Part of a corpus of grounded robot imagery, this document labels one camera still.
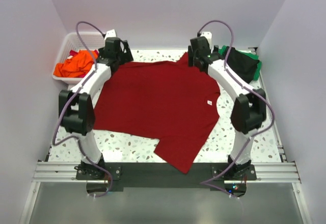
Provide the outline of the dark red t-shirt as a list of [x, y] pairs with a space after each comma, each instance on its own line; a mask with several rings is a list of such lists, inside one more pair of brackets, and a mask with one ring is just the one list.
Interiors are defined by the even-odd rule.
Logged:
[[155, 138], [155, 154], [186, 174], [219, 119], [220, 94], [187, 53], [176, 62], [130, 62], [104, 84], [94, 128]]

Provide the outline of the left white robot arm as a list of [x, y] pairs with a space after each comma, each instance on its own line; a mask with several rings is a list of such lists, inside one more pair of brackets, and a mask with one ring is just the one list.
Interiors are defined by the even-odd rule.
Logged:
[[52, 144], [58, 146], [74, 139], [81, 152], [81, 171], [104, 170], [103, 155], [95, 141], [93, 128], [95, 112], [92, 100], [99, 88], [107, 82], [121, 65], [133, 61], [128, 41], [118, 37], [107, 37], [104, 47], [99, 49], [90, 71], [70, 90], [59, 93], [59, 118], [57, 126], [62, 126], [69, 134]]

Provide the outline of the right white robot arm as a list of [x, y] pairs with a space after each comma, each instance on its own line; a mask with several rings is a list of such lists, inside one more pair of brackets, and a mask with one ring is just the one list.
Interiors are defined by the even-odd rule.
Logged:
[[188, 65], [197, 67], [213, 78], [233, 101], [230, 116], [235, 129], [233, 149], [228, 156], [228, 174], [243, 171], [251, 165], [251, 148], [255, 134], [266, 120], [266, 93], [245, 83], [223, 60], [211, 51], [206, 37], [190, 40]]

